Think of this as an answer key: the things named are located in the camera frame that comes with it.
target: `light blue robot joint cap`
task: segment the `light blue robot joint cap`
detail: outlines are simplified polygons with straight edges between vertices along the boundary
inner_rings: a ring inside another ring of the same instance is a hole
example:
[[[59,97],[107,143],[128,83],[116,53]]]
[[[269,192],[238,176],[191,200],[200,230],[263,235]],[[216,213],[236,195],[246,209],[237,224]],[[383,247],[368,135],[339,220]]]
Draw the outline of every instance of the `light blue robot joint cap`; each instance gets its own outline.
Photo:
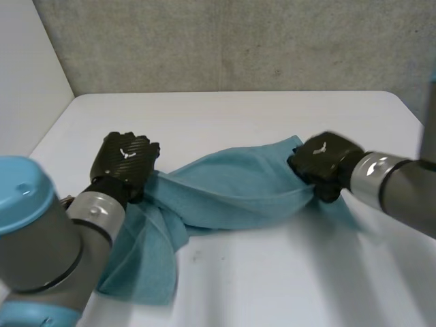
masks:
[[[25,157],[0,157],[0,236],[41,217],[52,204],[53,184]]]
[[[0,309],[0,326],[74,327],[79,311],[44,303],[10,301]]]

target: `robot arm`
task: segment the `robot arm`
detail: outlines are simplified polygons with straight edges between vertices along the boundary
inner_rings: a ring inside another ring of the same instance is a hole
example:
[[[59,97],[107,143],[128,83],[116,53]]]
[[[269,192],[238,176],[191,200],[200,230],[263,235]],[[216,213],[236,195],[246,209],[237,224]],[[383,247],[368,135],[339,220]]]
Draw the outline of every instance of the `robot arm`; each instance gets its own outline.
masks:
[[[145,136],[110,133],[91,184],[67,212],[33,161],[0,159],[0,279],[11,289],[0,326],[72,327],[80,319],[121,229],[159,156]]]
[[[419,160],[378,152],[326,132],[294,150],[290,167],[325,202],[342,188],[373,208],[436,238],[436,80],[431,85],[428,116]]]

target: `blue towel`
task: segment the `blue towel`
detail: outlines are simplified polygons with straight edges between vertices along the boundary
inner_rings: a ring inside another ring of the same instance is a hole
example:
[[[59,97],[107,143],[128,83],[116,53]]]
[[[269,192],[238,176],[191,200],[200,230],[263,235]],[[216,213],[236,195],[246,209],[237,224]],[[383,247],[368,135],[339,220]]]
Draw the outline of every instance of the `blue towel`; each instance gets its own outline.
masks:
[[[207,155],[169,174],[154,172],[144,200],[127,207],[98,292],[146,305],[166,305],[176,285],[174,253],[189,236],[261,228],[289,219],[313,188],[288,167],[301,145],[293,136],[265,146]],[[358,229],[344,201],[317,204],[327,218]]]

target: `gray concrete wall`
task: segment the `gray concrete wall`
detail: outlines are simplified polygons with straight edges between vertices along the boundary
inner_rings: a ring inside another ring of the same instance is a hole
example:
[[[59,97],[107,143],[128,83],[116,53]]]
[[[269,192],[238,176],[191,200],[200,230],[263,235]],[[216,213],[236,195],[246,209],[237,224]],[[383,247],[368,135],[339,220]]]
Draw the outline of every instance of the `gray concrete wall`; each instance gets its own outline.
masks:
[[[76,95],[385,90],[422,117],[435,0],[34,0]]]

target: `white tabletop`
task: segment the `white tabletop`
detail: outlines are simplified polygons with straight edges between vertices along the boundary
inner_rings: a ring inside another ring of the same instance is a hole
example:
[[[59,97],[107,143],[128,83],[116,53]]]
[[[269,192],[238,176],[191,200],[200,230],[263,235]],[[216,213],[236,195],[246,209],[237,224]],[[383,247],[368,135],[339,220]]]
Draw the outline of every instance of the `white tabletop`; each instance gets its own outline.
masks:
[[[231,146],[303,140],[324,130],[414,157],[421,124],[385,92],[149,93],[75,99],[34,150],[60,196],[77,194],[103,137],[160,142],[169,172]],[[178,253],[169,307],[93,295],[81,326],[436,326],[434,243],[345,192],[371,236],[301,212],[264,230],[193,237]]]

